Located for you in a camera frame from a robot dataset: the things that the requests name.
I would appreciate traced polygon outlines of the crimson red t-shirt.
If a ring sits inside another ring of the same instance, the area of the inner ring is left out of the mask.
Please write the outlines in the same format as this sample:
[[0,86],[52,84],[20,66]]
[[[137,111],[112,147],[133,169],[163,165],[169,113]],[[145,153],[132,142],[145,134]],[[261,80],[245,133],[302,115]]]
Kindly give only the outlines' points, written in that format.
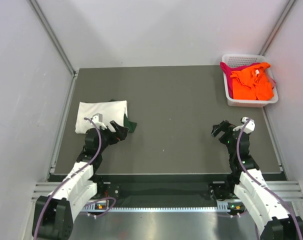
[[242,66],[231,68],[226,63],[224,63],[222,61],[220,62],[220,68],[223,71],[223,73],[226,75],[227,89],[228,89],[228,94],[229,94],[230,98],[233,99],[233,97],[234,97],[234,94],[233,94],[233,80],[231,79],[232,72],[233,71],[241,71],[243,69],[246,69],[248,67],[251,67],[251,66],[254,66],[254,65],[257,65],[257,64],[258,64],[258,62],[254,62],[250,65],[242,65]]

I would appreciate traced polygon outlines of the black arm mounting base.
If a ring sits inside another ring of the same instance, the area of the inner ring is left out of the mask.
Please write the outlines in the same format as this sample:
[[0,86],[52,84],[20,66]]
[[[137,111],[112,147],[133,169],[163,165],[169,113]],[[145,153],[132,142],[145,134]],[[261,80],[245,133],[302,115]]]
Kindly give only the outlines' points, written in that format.
[[214,174],[94,174],[91,179],[119,187],[118,199],[129,196],[202,196],[209,185],[224,183],[228,173]]

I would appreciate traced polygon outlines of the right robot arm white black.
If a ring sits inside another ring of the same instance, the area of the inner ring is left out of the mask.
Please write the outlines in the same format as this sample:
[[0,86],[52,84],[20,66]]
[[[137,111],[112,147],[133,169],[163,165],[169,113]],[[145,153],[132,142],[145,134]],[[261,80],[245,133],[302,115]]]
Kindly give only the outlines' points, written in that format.
[[250,154],[250,135],[254,120],[243,117],[235,126],[224,120],[212,127],[211,136],[227,147],[231,173],[224,183],[209,184],[216,201],[239,199],[241,206],[232,203],[230,216],[249,213],[255,224],[258,240],[303,240],[303,220],[266,183],[260,167]]

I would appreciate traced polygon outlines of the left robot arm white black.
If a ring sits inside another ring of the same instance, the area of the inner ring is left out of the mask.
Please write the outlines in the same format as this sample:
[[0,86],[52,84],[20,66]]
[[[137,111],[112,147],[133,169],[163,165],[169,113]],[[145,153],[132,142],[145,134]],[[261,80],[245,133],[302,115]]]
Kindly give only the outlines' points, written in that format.
[[74,222],[89,200],[104,195],[105,186],[95,177],[103,151],[125,140],[130,131],[114,120],[110,126],[104,126],[96,117],[84,120],[92,127],[85,133],[84,146],[71,171],[51,193],[36,200],[31,232],[35,240],[70,238]]

